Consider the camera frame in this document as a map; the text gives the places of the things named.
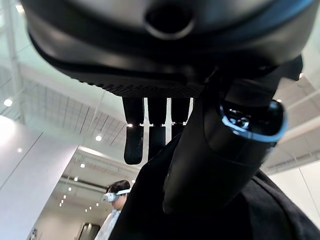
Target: ceiling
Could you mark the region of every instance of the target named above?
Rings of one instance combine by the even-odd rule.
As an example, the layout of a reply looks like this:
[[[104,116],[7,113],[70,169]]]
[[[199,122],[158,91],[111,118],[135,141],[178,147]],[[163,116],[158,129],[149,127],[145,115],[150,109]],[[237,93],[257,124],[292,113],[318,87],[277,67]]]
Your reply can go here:
[[[12,98],[13,105],[5,107],[0,104],[0,114],[30,128],[96,150],[110,161],[124,163],[126,120],[121,98],[99,87],[71,79],[46,63],[30,43],[24,13],[17,11],[16,5],[19,3],[15,0],[9,2],[12,21],[8,28],[13,31],[13,38],[8,38],[4,31],[5,9],[1,3],[0,1],[0,103]],[[289,129],[262,166],[267,173],[319,159],[319,26],[320,14],[302,53],[303,77],[298,82],[284,81],[286,83],[275,95],[275,99],[282,100],[287,107]],[[142,163],[133,167],[137,170],[146,162],[148,154],[148,108],[145,107],[145,110],[144,154]],[[169,117],[165,125],[168,141],[171,138]],[[95,140],[97,135],[102,136],[102,141]],[[100,176],[90,180],[98,183],[98,179]]]
[[[138,172],[134,167],[78,149],[53,190],[44,211],[62,211],[72,216],[88,218],[95,223],[103,223],[101,220],[106,219],[112,211],[112,205],[103,201],[106,187],[120,180],[128,180],[132,186]]]

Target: white column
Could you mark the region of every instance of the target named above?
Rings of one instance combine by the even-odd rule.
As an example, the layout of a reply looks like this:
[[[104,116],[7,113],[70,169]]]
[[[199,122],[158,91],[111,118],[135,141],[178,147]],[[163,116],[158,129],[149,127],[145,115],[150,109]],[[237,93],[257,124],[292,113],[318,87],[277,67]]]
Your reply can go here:
[[[78,146],[0,121],[1,240],[25,240]]]

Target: white wall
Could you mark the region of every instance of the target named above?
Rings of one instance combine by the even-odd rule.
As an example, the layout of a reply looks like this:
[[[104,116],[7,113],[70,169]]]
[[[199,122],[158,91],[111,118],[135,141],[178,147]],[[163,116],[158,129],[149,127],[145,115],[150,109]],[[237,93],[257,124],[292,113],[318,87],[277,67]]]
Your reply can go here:
[[[269,177],[320,229],[320,162]]]
[[[35,224],[38,240],[76,240],[84,223],[101,226],[101,221],[95,218],[45,209]]]

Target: vr headset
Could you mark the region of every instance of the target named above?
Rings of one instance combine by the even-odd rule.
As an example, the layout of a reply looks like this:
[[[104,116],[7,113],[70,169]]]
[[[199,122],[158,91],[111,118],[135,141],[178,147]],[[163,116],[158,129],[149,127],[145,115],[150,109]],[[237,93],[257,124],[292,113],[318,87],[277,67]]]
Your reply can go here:
[[[128,194],[130,193],[131,188],[121,190],[118,192],[107,192],[105,195],[103,195],[103,201],[108,201],[109,203],[113,203],[119,199],[119,197],[123,194]]]

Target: ceiling beam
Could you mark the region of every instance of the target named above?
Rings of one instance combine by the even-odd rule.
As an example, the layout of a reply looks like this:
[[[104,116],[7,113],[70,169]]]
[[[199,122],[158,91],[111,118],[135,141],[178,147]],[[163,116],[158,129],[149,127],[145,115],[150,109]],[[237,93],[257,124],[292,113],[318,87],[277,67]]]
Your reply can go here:
[[[3,5],[3,15],[4,15],[4,29],[6,35],[7,46],[9,50],[10,65],[11,70],[13,91],[14,91],[14,100],[17,101],[18,112],[19,112],[19,121],[22,124],[25,124],[25,110],[24,110],[24,82],[21,78],[20,68],[18,66],[18,57],[15,41],[15,33],[13,29],[13,16],[11,11],[10,0],[2,0]]]

